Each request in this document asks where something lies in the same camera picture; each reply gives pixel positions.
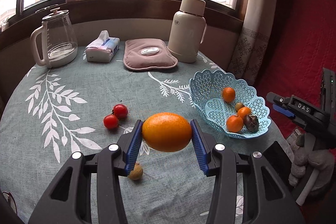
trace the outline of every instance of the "tomato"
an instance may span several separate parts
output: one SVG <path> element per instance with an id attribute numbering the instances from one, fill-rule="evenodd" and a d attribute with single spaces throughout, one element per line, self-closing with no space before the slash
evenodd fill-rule
<path id="1" fill-rule="evenodd" d="M 119 120 L 116 115 L 107 115 L 103 120 L 104 126 L 108 129 L 113 129 L 118 127 Z"/>
<path id="2" fill-rule="evenodd" d="M 123 104 L 117 104 L 113 107 L 112 113 L 118 117 L 118 119 L 126 118 L 128 109 Z"/>

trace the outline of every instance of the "eyeglasses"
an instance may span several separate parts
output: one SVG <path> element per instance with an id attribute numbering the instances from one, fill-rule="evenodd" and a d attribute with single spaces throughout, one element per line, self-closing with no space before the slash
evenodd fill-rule
<path id="1" fill-rule="evenodd" d="M 13 195 L 10 192 L 2 192 L 5 200 L 8 202 L 8 205 L 13 209 L 13 211 L 17 214 L 16 203 L 13 198 Z"/>

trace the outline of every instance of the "light blue plastic basket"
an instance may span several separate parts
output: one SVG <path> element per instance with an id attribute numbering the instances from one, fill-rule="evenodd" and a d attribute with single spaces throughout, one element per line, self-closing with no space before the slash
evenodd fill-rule
<path id="1" fill-rule="evenodd" d="M 251 139 L 267 132 L 271 124 L 271 119 L 268 118 L 269 108 L 265 106 L 264 98 L 258 97 L 255 88 L 249 86 L 245 80 L 236 80 L 233 74 L 222 70 L 211 72 L 206 69 L 196 72 L 189 84 L 191 98 L 196 109 L 212 128 L 237 139 Z M 221 91 L 227 86 L 232 87 L 236 92 L 236 98 L 231 104 L 225 103 L 221 98 Z M 258 117 L 258 132 L 252 133 L 245 126 L 240 133 L 226 130 L 226 119 L 236 114 L 235 104 L 237 102 L 250 107 L 252 114 Z"/>

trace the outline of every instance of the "glass kettle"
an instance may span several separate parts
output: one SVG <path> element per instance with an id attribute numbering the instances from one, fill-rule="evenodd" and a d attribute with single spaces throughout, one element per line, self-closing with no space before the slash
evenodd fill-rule
<path id="1" fill-rule="evenodd" d="M 57 68 L 70 63 L 77 55 L 77 39 L 69 18 L 69 10 L 59 11 L 59 7 L 42 18 L 42 26 L 30 37 L 31 51 L 39 66 Z M 36 37 L 41 33 L 42 56 L 37 50 Z"/>

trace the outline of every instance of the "tablecloth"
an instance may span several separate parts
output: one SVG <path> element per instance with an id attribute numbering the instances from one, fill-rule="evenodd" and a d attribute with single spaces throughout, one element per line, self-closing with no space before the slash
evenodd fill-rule
<path id="1" fill-rule="evenodd" d="M 110 63 L 91 63 L 86 61 L 85 48 L 79 47 L 76 59 L 64 67 L 33 66 L 13 92 L 0 123 L 0 188 L 13 194 L 25 223 L 73 152 L 99 152 L 130 132 L 137 119 L 158 112 L 197 119 L 204 132 L 238 153 L 264 151 L 275 140 L 291 152 L 274 122 L 265 135 L 239 140 L 216 132 L 201 119 L 190 98 L 189 79 L 197 71 L 219 69 L 201 53 L 193 64 L 179 62 L 174 69 L 144 72 L 127 70 L 123 55 L 121 43 Z M 102 119 L 117 103 L 128 106 L 129 115 L 111 132 Z M 120 178 L 130 224 L 205 223 L 214 177 L 207 178 L 199 169 L 191 143 L 179 152 L 162 153 L 142 142 L 138 162 L 144 169 L 140 181 Z M 95 179 L 91 208 L 92 222 L 98 223 Z M 238 175 L 236 222 L 242 220 L 243 202 Z"/>

